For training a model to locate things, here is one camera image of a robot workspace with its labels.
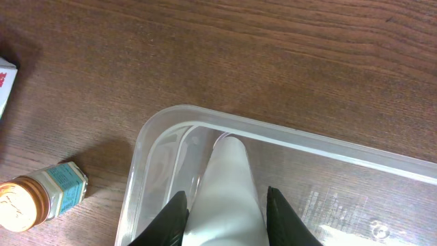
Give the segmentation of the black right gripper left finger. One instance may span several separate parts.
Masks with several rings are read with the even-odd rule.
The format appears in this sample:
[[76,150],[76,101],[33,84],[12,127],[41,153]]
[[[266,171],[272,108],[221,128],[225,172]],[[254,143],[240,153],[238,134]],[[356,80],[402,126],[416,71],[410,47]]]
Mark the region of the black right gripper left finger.
[[129,246],[181,246],[189,210],[184,191],[178,191]]

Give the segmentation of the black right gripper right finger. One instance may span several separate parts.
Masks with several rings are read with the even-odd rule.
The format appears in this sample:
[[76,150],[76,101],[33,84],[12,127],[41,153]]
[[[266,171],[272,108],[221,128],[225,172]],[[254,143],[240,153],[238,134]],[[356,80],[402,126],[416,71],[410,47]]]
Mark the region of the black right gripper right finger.
[[268,187],[266,215],[270,246],[322,246],[277,188]]

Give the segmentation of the white lotion bottle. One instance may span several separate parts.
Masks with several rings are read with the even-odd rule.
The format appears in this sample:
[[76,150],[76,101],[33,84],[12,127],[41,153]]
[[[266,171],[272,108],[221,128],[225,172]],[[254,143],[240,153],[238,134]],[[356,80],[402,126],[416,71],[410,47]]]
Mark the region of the white lotion bottle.
[[239,139],[225,137],[214,146],[182,244],[269,244],[248,155]]

